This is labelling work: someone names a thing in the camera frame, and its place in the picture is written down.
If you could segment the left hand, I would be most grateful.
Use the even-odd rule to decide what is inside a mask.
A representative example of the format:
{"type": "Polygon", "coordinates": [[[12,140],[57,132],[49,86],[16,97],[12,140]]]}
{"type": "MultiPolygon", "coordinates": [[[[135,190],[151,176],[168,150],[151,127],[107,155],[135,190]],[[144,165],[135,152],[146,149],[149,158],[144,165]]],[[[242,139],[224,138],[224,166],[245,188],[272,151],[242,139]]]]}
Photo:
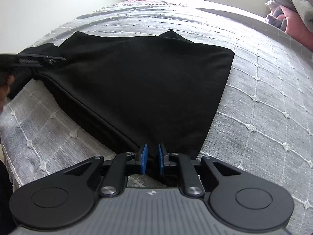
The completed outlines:
{"type": "Polygon", "coordinates": [[[15,77],[10,75],[7,77],[4,85],[0,89],[0,113],[2,113],[4,106],[7,104],[7,96],[10,93],[11,85],[14,83],[15,77]]]}

